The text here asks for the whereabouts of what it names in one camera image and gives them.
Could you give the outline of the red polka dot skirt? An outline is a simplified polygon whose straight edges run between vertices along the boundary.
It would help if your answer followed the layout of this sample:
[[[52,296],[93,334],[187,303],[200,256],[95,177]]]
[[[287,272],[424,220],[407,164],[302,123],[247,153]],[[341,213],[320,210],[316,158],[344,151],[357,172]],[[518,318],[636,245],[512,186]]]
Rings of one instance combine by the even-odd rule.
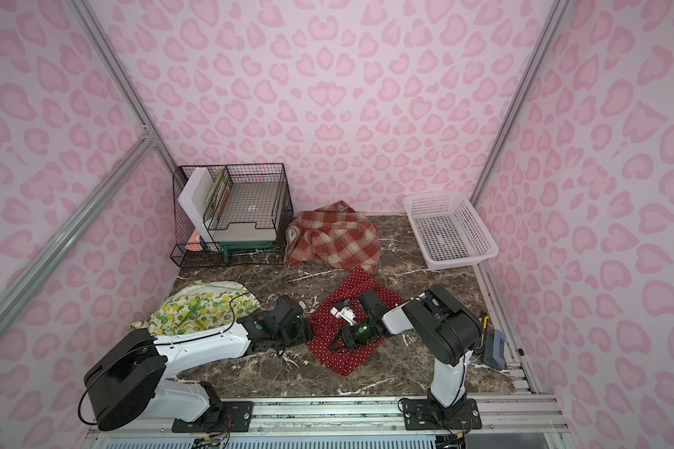
[[[364,269],[357,267],[334,290],[327,299],[322,301],[310,317],[310,324],[314,331],[314,338],[308,347],[318,360],[328,369],[343,377],[352,374],[359,368],[386,340],[384,335],[375,336],[367,344],[359,345],[355,349],[348,349],[341,331],[348,322],[341,317],[335,317],[331,310],[348,302],[348,308],[355,312],[357,322],[364,321],[368,315],[359,303],[359,296],[374,290],[376,296],[385,304],[387,311],[404,304],[404,300],[386,286],[383,286]]]

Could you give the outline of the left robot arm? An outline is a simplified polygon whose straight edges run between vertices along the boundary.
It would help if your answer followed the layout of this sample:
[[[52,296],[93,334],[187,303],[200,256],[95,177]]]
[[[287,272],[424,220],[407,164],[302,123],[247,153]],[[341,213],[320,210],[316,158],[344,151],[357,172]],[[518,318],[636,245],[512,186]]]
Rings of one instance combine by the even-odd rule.
[[[303,308],[287,296],[271,310],[234,318],[217,329],[177,336],[132,330],[84,376],[94,425],[113,431],[153,418],[170,420],[174,433],[247,432],[253,402],[224,401],[213,384],[187,384],[176,376],[215,361],[282,352],[313,337]]]

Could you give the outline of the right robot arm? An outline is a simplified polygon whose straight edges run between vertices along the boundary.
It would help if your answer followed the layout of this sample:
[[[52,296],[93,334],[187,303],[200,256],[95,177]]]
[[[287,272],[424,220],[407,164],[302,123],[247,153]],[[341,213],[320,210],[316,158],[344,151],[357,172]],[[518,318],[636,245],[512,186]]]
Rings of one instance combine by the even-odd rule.
[[[434,357],[428,400],[456,412],[467,399],[466,372],[483,330],[477,316],[441,284],[395,308],[370,289],[358,297],[365,318],[359,319],[347,300],[331,307],[342,327],[329,346],[332,352],[361,349],[387,337],[415,331]]]

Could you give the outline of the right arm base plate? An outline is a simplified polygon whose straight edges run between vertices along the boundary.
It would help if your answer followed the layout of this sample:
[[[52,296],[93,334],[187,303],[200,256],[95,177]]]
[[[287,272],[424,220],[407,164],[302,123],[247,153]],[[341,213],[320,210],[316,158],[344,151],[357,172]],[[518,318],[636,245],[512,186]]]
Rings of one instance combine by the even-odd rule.
[[[447,408],[428,398],[400,398],[397,405],[407,430],[460,430],[468,433],[483,427],[477,402],[472,398],[464,397]]]

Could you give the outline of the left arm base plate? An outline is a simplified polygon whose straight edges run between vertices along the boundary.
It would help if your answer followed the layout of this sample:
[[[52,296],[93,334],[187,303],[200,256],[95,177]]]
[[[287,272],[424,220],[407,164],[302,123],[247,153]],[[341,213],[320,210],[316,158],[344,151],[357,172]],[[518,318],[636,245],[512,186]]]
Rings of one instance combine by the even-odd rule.
[[[254,411],[252,401],[227,401],[211,405],[208,410],[193,422],[175,419],[173,433],[217,434],[225,431],[247,432]]]

